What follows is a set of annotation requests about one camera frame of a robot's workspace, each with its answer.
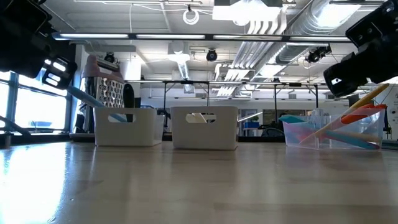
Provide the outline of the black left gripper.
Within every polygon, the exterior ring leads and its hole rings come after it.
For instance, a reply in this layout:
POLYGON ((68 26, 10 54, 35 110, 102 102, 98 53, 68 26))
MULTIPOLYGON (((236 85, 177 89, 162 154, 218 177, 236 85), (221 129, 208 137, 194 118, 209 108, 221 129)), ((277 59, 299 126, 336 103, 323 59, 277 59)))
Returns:
POLYGON ((43 68, 43 84, 66 90, 77 70, 74 47, 55 40, 52 15, 44 3, 1 0, 1 71, 36 78, 43 68))

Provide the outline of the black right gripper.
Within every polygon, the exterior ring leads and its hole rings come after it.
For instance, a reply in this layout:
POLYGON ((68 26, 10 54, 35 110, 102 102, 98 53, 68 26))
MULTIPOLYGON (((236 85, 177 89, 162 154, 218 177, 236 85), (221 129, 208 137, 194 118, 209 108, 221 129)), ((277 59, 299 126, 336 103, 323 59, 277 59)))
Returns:
POLYGON ((352 25, 345 35, 357 47, 323 72, 335 96, 346 96, 368 82, 397 76, 397 0, 388 0, 352 25))

